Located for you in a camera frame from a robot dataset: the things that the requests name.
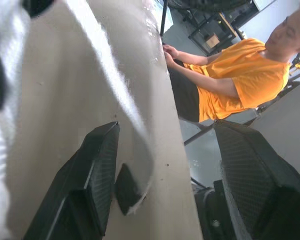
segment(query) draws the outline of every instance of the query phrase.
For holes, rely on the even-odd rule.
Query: orange t-shirt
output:
[[[237,99],[197,87],[200,122],[256,108],[278,95],[288,82],[290,64],[262,57],[259,52],[265,49],[263,42],[250,38],[223,50],[208,65],[184,64],[187,69],[214,79],[232,78],[239,95]]]

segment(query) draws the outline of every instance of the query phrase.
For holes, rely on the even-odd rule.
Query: white cloth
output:
[[[21,68],[30,17],[20,0],[0,0],[0,59],[4,67],[7,96],[0,111],[0,240],[9,238],[6,215],[9,192],[5,186],[7,155],[13,144],[19,97]]]

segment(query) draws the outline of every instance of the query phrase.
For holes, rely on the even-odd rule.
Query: man's arm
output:
[[[183,51],[178,51],[178,57],[176,59],[182,61],[183,63],[186,64],[194,64],[198,66],[204,66],[212,63],[214,60],[216,60],[218,57],[220,57],[221,52],[217,53],[212,56],[198,56],[198,55],[193,55],[187,52]]]
[[[214,79],[198,72],[191,71],[178,64],[173,64],[171,67],[185,75],[191,82],[200,88],[208,90],[209,92],[223,94],[228,97],[239,98],[236,86],[231,78]]]

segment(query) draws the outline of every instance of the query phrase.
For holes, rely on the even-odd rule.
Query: black shorts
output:
[[[174,61],[184,67],[181,61]],[[168,71],[179,117],[191,122],[199,122],[199,93],[197,86],[180,72],[170,67],[168,67]]]

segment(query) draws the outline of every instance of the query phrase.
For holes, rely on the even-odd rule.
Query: man's hand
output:
[[[170,45],[163,45],[163,51],[170,54],[173,59],[179,56],[179,51]]]
[[[173,68],[173,66],[176,64],[174,59],[172,58],[172,56],[167,53],[167,52],[164,52],[164,57],[165,57],[165,61],[166,61],[166,65],[169,67],[169,68]]]

